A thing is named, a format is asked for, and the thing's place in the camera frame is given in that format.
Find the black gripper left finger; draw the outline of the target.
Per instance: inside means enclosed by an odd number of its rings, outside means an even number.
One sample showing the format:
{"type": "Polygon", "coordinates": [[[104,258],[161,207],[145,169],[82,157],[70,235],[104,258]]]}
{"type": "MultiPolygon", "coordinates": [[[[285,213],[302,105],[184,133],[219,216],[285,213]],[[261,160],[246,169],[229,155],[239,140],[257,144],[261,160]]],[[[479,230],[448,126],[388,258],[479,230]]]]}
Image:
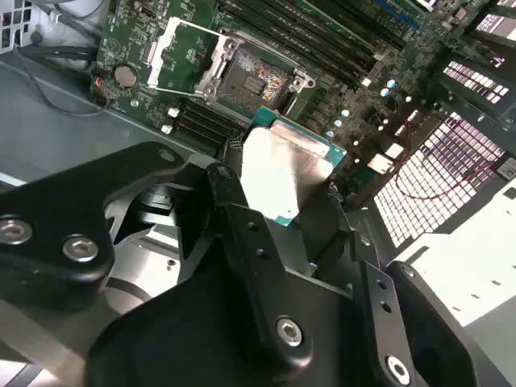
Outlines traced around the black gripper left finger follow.
{"type": "MultiPolygon", "coordinates": [[[[1,261],[18,274],[35,270],[33,292],[81,306],[114,266],[114,240],[132,200],[157,184],[184,187],[190,169],[182,157],[157,142],[145,142],[23,185],[1,197],[1,261]]],[[[295,373],[311,361],[312,338],[294,342],[286,318],[300,327],[289,300],[287,277],[261,213],[250,209],[239,178],[214,162],[201,173],[207,207],[186,218],[205,223],[220,238],[223,257],[243,294],[250,317],[249,339],[278,372],[295,373]]]]}

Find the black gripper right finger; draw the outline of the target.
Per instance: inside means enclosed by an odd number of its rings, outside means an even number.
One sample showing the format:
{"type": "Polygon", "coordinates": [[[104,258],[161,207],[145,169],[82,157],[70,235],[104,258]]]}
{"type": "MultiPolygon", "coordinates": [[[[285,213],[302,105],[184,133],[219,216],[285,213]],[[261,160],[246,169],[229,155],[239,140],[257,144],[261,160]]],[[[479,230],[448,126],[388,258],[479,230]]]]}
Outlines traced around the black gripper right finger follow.
{"type": "Polygon", "coordinates": [[[380,385],[509,385],[414,268],[381,263],[372,240],[350,224],[334,184],[328,197],[342,227],[343,249],[328,277],[356,305],[380,385]]]}

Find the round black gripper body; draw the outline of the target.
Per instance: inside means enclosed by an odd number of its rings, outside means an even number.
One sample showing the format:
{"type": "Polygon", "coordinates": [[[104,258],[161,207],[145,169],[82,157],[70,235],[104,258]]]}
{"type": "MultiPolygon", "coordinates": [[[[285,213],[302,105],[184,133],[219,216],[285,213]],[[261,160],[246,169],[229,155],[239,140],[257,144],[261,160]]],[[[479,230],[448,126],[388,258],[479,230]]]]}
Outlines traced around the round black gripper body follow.
{"type": "MultiPolygon", "coordinates": [[[[308,367],[291,386],[374,386],[351,300],[289,274],[303,326],[314,337],[308,367]]],[[[276,386],[249,309],[226,268],[175,286],[112,322],[91,348],[89,386],[276,386]]]]}

